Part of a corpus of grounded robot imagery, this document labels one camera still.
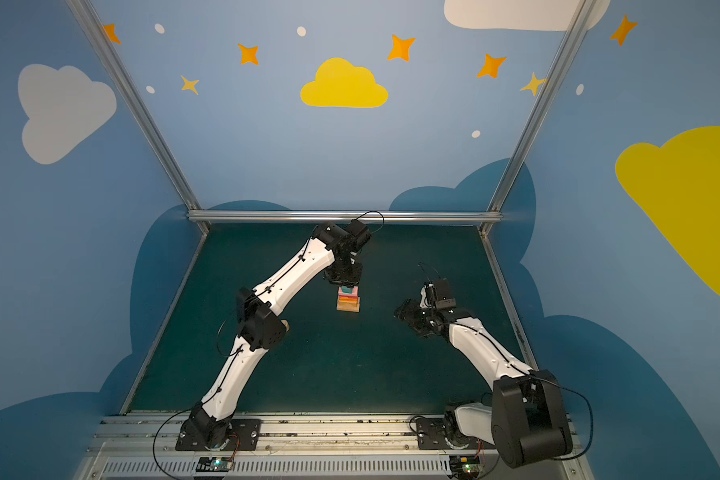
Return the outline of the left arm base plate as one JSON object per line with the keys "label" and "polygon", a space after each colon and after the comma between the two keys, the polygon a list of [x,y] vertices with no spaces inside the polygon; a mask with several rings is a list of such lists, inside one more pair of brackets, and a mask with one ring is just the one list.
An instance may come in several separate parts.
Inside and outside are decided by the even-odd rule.
{"label": "left arm base plate", "polygon": [[258,419],[201,422],[186,420],[175,444],[177,451],[253,451],[256,449],[261,421]]}

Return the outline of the left controller board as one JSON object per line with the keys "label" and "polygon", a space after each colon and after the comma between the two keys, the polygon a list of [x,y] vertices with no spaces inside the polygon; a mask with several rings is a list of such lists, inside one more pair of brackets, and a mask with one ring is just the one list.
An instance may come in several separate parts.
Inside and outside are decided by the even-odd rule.
{"label": "left controller board", "polygon": [[227,474],[234,468],[234,459],[227,457],[200,457],[195,466],[196,473]]}

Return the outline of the controller board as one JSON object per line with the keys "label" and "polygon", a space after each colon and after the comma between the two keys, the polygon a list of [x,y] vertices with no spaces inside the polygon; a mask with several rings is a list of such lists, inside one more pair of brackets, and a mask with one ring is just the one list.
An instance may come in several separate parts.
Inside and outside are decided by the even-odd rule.
{"label": "controller board", "polygon": [[483,473],[482,464],[472,456],[450,456],[448,466],[448,478],[453,480],[475,480]]}
{"label": "controller board", "polygon": [[234,459],[227,457],[200,457],[195,466],[196,473],[227,474],[234,468]]}

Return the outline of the aluminium front rail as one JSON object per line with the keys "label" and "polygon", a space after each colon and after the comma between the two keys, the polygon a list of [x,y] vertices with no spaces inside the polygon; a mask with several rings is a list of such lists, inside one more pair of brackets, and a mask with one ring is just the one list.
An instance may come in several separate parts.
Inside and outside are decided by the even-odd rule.
{"label": "aluminium front rail", "polygon": [[[496,448],[420,450],[411,414],[252,413],[261,421],[253,451],[177,451],[184,415],[148,412],[104,418],[77,479],[449,479],[450,456],[476,457],[478,479],[591,479],[585,457],[512,469]],[[196,473],[200,457],[231,456],[227,474]]]}

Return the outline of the back aluminium frame bar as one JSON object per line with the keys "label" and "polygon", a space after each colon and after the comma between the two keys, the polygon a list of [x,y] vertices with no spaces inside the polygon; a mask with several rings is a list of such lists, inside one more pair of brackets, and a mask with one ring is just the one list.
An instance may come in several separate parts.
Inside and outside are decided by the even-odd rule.
{"label": "back aluminium frame bar", "polygon": [[208,223],[320,223],[349,222],[352,219],[375,223],[498,223],[499,212],[448,211],[260,211],[260,210],[190,210],[190,221]]}

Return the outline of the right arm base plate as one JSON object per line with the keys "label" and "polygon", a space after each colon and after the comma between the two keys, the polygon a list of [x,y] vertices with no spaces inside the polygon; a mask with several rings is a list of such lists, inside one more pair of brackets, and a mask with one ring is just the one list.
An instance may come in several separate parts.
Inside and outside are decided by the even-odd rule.
{"label": "right arm base plate", "polygon": [[451,417],[424,417],[409,419],[409,429],[417,438],[420,450],[494,450],[495,446],[474,436],[467,436]]}

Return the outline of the right controller board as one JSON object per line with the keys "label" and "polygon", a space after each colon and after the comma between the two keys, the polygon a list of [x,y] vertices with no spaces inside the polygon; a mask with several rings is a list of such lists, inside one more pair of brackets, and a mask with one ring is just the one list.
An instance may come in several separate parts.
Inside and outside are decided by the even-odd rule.
{"label": "right controller board", "polygon": [[450,456],[448,466],[448,478],[453,480],[475,480],[483,473],[482,464],[472,456]]}

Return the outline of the left aluminium frame post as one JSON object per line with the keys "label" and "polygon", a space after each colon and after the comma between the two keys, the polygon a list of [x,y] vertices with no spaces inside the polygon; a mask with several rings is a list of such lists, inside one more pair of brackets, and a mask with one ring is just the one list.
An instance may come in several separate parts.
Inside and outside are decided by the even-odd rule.
{"label": "left aluminium frame post", "polygon": [[117,53],[115,43],[112,42],[106,34],[104,25],[101,23],[92,2],[67,0],[66,4],[86,35],[86,38],[105,70],[113,80],[150,148],[187,208],[188,213],[200,210],[201,206],[196,195],[190,187],[175,156],[171,152],[164,136],[159,131],[137,85]]}

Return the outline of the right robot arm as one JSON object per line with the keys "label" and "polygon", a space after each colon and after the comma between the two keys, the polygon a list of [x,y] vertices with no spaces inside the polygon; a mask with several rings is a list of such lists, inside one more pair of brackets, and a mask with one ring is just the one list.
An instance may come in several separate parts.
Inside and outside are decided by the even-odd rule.
{"label": "right robot arm", "polygon": [[444,337],[490,389],[489,406],[472,402],[446,410],[443,426],[449,447],[464,449],[480,440],[495,447],[511,468],[561,461],[573,452],[561,387],[549,371],[519,360],[464,308],[437,309],[407,299],[395,317],[420,336]]}

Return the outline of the aluminium frame post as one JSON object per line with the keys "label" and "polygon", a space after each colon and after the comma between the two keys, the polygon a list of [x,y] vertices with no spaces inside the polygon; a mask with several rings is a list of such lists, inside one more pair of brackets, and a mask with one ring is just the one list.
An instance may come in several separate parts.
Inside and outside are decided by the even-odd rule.
{"label": "aluminium frame post", "polygon": [[171,152],[164,136],[159,131],[137,85],[117,53],[115,43],[112,42],[106,34],[104,25],[101,23],[92,2],[67,0],[66,4],[86,35],[86,38],[105,70],[113,80],[150,148],[187,208],[188,213],[200,210],[201,206],[196,195],[190,187],[175,156]]}
{"label": "aluminium frame post", "polygon": [[525,127],[487,208],[487,212],[496,216],[497,220],[480,224],[479,232],[483,240],[488,239],[492,226],[501,221],[504,204],[584,41],[589,30],[589,20],[594,17],[597,4],[598,1],[595,0],[580,1],[574,11],[571,23],[547,72],[546,82],[536,96]]}

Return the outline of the natural wood block diagonal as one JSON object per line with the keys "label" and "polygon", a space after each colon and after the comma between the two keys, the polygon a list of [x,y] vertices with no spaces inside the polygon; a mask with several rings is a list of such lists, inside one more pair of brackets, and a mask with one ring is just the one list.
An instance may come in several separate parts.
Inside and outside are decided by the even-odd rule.
{"label": "natural wood block diagonal", "polygon": [[359,303],[349,303],[349,302],[338,302],[336,309],[338,311],[344,311],[344,312],[358,312],[360,310],[360,304]]}

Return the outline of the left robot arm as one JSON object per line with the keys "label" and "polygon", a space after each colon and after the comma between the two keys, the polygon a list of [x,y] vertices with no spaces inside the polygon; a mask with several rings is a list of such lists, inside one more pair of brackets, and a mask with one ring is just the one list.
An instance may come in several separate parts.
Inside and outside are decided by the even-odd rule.
{"label": "left robot arm", "polygon": [[178,451],[221,451],[233,438],[232,417],[256,366],[289,329],[280,318],[287,304],[316,275],[333,285],[354,288],[362,275],[356,259],[371,239],[358,219],[341,227],[316,227],[297,253],[276,273],[237,294],[237,334],[227,359],[208,392],[190,409],[176,443]]}

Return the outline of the right aluminium frame post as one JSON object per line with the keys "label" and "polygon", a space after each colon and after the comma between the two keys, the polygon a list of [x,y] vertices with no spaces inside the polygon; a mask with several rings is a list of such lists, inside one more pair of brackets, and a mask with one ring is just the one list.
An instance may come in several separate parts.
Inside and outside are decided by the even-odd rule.
{"label": "right aluminium frame post", "polygon": [[487,212],[496,216],[497,220],[480,224],[479,232],[483,240],[488,239],[492,226],[501,221],[504,204],[584,41],[589,30],[589,20],[594,17],[597,4],[598,1],[595,0],[580,1],[574,11],[571,23],[547,72],[546,82],[536,96],[525,127],[487,208]]}

